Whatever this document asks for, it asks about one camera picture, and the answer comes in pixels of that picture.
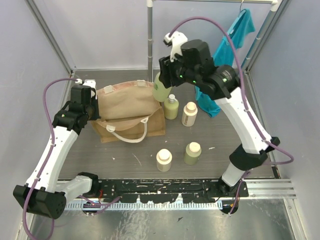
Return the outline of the green pump dispenser bottle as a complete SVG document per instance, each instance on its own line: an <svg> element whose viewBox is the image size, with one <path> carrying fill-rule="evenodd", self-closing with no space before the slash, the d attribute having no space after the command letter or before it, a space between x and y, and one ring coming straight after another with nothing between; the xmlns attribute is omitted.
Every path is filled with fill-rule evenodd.
<svg viewBox="0 0 320 240"><path fill-rule="evenodd" d="M165 88L164 84L160 81L160 72L155 75L152 95L155 100L163 103L169 96L172 87Z"/></svg>

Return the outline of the tan canvas tote bag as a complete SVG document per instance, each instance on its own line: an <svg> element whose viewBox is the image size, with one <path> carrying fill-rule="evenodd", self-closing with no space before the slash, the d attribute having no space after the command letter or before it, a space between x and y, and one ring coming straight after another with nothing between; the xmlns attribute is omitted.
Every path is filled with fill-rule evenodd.
<svg viewBox="0 0 320 240"><path fill-rule="evenodd" d="M102 143L140 143L166 134L164 110L153 96L154 84L133 80L97 90L100 118L91 124Z"/></svg>

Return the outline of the cream labelled tall bottle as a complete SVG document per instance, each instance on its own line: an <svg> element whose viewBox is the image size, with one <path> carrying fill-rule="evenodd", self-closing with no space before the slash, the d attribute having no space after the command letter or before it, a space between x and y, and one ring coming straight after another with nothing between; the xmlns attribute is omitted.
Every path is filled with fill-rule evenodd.
<svg viewBox="0 0 320 240"><path fill-rule="evenodd" d="M195 120L198 113L197 105L190 101L183 107L181 123L185 127L192 127L195 124Z"/></svg>

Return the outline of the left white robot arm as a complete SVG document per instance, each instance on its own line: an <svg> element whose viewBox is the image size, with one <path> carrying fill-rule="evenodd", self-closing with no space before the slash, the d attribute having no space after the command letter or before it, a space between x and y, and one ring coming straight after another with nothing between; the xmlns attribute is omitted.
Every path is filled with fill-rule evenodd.
<svg viewBox="0 0 320 240"><path fill-rule="evenodd" d="M74 179L58 185L58 177L71 146L88 121L99 119L96 82L85 80L75 84L70 91L70 100L54 116L51 137L35 170L24 185L16 185L13 196L21 207L27 195L31 196L27 212L56 220L65 207L80 195L95 198L100 193L98 176L80 172Z"/></svg>

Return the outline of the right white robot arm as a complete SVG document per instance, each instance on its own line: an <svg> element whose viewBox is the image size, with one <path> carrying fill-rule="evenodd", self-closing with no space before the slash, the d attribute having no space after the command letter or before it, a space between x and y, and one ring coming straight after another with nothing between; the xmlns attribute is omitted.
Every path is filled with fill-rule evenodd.
<svg viewBox="0 0 320 240"><path fill-rule="evenodd" d="M230 163L218 180L218 191L231 197L245 171L261 166L273 147L262 140L248 116L247 98L242 96L237 71L230 65L215 66L209 46L200 39L164 40L169 56L159 59L159 80L165 88L192 84L208 95L228 117L241 144L229 156Z"/></svg>

